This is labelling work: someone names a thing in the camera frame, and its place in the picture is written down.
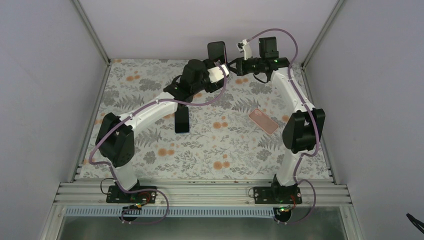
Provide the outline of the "black phone-shaped object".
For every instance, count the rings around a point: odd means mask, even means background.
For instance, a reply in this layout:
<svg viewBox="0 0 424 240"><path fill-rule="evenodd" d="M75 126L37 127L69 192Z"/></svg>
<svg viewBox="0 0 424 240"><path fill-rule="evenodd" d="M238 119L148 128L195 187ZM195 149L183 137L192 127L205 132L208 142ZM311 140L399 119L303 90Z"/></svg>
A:
<svg viewBox="0 0 424 240"><path fill-rule="evenodd" d="M226 44L224 41L209 42L207 44L208 59L221 64L227 64Z"/></svg>

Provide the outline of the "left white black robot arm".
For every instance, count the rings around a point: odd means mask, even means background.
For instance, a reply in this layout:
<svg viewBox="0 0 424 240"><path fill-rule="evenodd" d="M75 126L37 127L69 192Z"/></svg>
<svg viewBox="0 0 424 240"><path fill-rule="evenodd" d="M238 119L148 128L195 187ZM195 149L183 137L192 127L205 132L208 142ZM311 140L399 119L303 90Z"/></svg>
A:
<svg viewBox="0 0 424 240"><path fill-rule="evenodd" d="M160 118L186 106L202 107L224 94L230 71L220 61L191 59L163 91L145 105L121 115L110 112L101 123L91 165L107 165L119 188L119 196L131 203L139 197L139 181L130 161L135 154L135 136Z"/></svg>

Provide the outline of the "pink phone case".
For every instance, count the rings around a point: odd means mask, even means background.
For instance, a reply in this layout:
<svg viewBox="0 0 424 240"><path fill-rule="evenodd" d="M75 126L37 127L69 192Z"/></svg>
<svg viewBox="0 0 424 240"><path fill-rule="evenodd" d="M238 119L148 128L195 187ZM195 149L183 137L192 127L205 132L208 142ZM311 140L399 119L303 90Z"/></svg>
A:
<svg viewBox="0 0 424 240"><path fill-rule="evenodd" d="M279 128L275 121L258 108L249 113L248 117L268 135L272 135Z"/></svg>

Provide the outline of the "black smartphone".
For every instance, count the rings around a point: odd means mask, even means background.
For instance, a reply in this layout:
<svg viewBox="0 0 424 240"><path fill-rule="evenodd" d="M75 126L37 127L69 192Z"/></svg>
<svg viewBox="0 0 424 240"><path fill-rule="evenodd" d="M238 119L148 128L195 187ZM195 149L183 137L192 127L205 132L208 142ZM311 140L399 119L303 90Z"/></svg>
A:
<svg viewBox="0 0 424 240"><path fill-rule="evenodd" d="M174 114L174 131L176 134L190 132L190 115L187 106L179 108Z"/></svg>

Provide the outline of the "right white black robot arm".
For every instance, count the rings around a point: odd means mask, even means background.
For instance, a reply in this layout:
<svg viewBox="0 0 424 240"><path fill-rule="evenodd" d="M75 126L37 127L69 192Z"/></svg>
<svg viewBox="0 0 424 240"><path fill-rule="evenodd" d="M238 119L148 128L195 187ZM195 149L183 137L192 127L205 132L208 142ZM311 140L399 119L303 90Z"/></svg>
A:
<svg viewBox="0 0 424 240"><path fill-rule="evenodd" d="M259 39L259 57L253 57L250 41L244 39L237 44L243 57L233 60L232 69L237 76L252 74L266 75L266 82L279 91L291 116L282 130L282 141L286 148L284 159L274 175L271 186L264 191L278 204L297 195L299 181L297 170L304 157L314 157L320 147L320 140L326 118L325 111L316 108L301 91L292 73L292 64L286 57L280 57L276 37Z"/></svg>

